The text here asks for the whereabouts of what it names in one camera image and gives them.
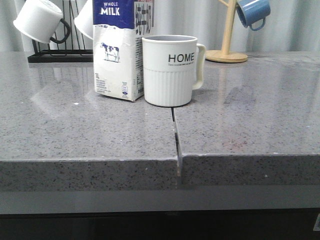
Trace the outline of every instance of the white curtain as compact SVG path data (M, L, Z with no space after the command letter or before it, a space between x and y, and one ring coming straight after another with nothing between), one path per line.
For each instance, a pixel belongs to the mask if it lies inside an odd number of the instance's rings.
M59 7L62 1L69 0L52 0ZM76 1L81 10L86 0ZM235 15L231 51L320 50L320 0L269 0L269 3L271 14L259 31L244 28ZM0 0L0 51L33 51L32 41L12 24L23 4L24 0ZM208 50L219 50L226 12L226 6L218 0L155 0L154 33L192 35ZM92 46L91 40L84 38L87 46Z

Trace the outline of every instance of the gray countertop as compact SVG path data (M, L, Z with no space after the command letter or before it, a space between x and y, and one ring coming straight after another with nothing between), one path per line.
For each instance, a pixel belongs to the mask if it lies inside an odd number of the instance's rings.
M95 93L92 63L29 64L29 55L0 52L0 193L6 199L16 199L13 192L107 191L136 201L135 191L143 190L149 199L171 196L169 208L188 209L184 199L194 190L203 209L215 208L217 194L224 208L226 186L228 196L267 194L269 186L281 186L273 199L283 198L282 186L319 196L318 52L206 61L203 87L189 104L172 109L143 97L129 102ZM309 206L317 204L314 198ZM251 203L259 205L255 198Z

